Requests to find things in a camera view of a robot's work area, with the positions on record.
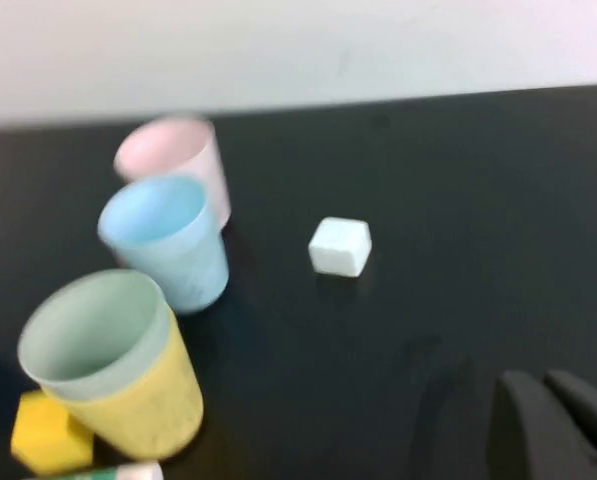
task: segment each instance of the table surface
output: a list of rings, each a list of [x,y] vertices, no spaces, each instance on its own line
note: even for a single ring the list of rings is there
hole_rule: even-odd
[[[0,479],[20,330],[114,266],[96,220],[137,122],[0,133]],[[597,385],[597,87],[219,117],[230,284],[181,318],[207,405],[167,480],[486,478],[495,377]],[[317,276],[322,217],[369,222],[357,280]],[[101,448],[101,463],[120,459]]]

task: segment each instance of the stacked cups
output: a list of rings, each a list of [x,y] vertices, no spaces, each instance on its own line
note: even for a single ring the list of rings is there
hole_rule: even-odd
[[[198,382],[162,290],[147,275],[83,277],[34,312],[25,372],[83,424],[136,459],[173,455],[203,415]]]

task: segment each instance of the foam block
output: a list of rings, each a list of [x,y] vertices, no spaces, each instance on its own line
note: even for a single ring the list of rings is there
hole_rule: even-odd
[[[93,462],[94,435],[42,391],[20,397],[11,453],[36,475],[87,467]]]
[[[369,225],[362,220],[324,218],[309,242],[309,256],[318,273],[357,277],[371,252]]]

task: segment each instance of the green marker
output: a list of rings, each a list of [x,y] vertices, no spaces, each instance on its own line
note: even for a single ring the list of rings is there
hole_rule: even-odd
[[[49,480],[163,480],[163,476],[157,463],[140,463],[97,472],[76,473],[66,477],[53,477]]]

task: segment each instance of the yellow cup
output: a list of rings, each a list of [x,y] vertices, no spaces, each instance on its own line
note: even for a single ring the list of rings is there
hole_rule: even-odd
[[[202,394],[173,313],[170,332],[162,358],[126,390],[92,402],[58,399],[83,424],[137,460],[174,455],[202,422]]]
[[[118,295],[113,295],[113,292],[109,294],[110,286],[106,285],[103,308],[98,308],[100,306],[96,306],[95,302],[87,304],[90,305],[91,310],[85,314],[93,315],[91,320],[93,327],[87,327],[85,319],[83,322],[74,323],[69,330],[60,331],[59,326],[68,323],[65,322],[64,316],[69,315],[70,309],[74,306],[78,308],[83,306],[74,301],[73,290],[69,290],[69,286],[65,287],[67,291],[60,291],[59,293],[62,293],[57,298],[50,297],[45,302],[48,305],[43,304],[44,306],[39,308],[40,312],[34,314],[25,327],[19,345],[21,363],[27,373],[40,383],[47,395],[61,402],[84,425],[124,454],[137,460],[163,459],[172,456],[195,436],[204,411],[200,387],[176,318],[166,303],[162,303],[164,296],[160,288],[146,275],[128,270],[113,270],[94,274],[93,281],[99,282],[101,277],[103,280],[120,281],[121,286],[134,282],[130,288],[132,295],[124,295],[121,289],[118,290]],[[78,289],[90,288],[91,285],[88,285],[88,282],[91,281],[90,276],[85,277],[84,281],[80,280],[72,284],[72,289],[73,285],[76,286],[78,299],[82,293]],[[151,304],[141,305],[139,310],[134,307],[131,311],[133,316],[127,317],[126,321],[140,323],[135,317],[142,311],[154,318],[145,321],[144,325],[133,333],[128,330],[131,335],[129,333],[125,335],[121,331],[116,341],[107,340],[107,337],[112,337],[110,332],[114,328],[113,322],[119,318],[118,308],[122,310],[122,307],[114,303],[114,299],[121,301],[126,298],[138,298],[135,294],[140,293],[139,298],[148,301],[150,292],[157,293],[158,302],[155,303],[155,311],[152,311],[151,307],[148,308]],[[95,332],[94,327],[100,330],[101,325],[95,325],[95,322],[101,316],[104,317],[104,312],[108,310],[106,304],[109,302],[114,304],[115,315],[106,319],[108,326],[102,328],[99,337],[89,335]],[[56,316],[49,315],[43,308],[58,311],[63,316],[63,321],[55,324],[53,318]],[[74,311],[73,315],[74,317],[69,318],[75,318],[77,311]],[[74,333],[76,325],[80,326],[80,331]],[[39,334],[49,331],[52,326],[55,326],[53,335],[45,335],[45,337],[49,336],[49,341],[41,346],[44,349],[41,355],[38,351],[40,347],[36,347],[40,343],[39,339],[42,338]],[[125,336],[130,337],[129,343],[123,343]],[[76,360],[61,356],[66,350],[59,340],[62,338],[69,344],[79,337],[94,342],[98,340],[100,343],[106,341],[107,345],[104,345],[104,349],[83,347],[81,352],[74,352],[73,356],[77,357]],[[162,338],[162,345],[159,344],[160,338]],[[110,362],[103,362],[102,368],[87,371],[85,367],[88,365],[100,367],[97,362],[104,357],[103,353],[109,355],[107,352],[117,353],[109,358]],[[83,362],[83,357],[87,356],[96,361]],[[63,369],[55,366],[60,360],[65,365]],[[147,365],[147,367],[141,367],[141,371],[140,368],[135,367],[136,365]],[[87,374],[76,378],[64,378],[67,375],[65,372],[86,372]]]

